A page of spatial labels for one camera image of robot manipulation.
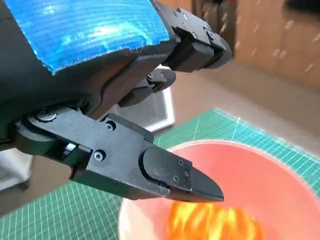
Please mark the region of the black left hand blue tape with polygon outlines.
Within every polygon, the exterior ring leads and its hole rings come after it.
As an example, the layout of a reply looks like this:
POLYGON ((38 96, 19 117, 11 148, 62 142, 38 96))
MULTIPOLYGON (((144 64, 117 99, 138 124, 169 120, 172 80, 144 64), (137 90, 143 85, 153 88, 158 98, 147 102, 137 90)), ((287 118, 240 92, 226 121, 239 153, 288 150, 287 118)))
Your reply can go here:
POLYGON ((71 181, 131 200, 222 202, 191 161, 109 110, 232 56, 204 20, 153 0, 3 0, 0 149, 52 159, 71 181))

